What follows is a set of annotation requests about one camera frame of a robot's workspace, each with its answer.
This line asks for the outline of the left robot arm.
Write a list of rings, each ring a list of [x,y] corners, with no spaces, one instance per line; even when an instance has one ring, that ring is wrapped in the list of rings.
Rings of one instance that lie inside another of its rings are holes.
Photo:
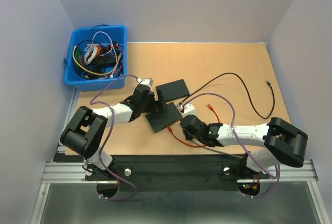
[[[106,139],[109,139],[114,126],[119,123],[132,122],[142,114],[165,112],[167,103],[163,93],[161,90],[154,93],[150,86],[139,84],[132,95],[115,105],[97,101],[96,98],[93,98],[90,104],[103,104],[105,107],[97,109],[79,107],[64,128],[60,143],[95,165],[103,179],[115,176],[120,181],[126,181],[115,173],[114,159],[104,150],[106,145],[106,141],[102,141],[104,132],[109,129],[106,136]]]

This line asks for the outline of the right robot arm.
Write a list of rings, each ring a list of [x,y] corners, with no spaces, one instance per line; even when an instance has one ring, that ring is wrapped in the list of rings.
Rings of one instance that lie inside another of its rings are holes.
[[[245,155],[239,164],[239,173],[251,177],[264,168],[284,164],[303,167],[308,135],[277,117],[259,125],[206,124],[195,115],[180,119],[185,139],[196,139],[208,147],[241,145],[257,146],[258,151]]]

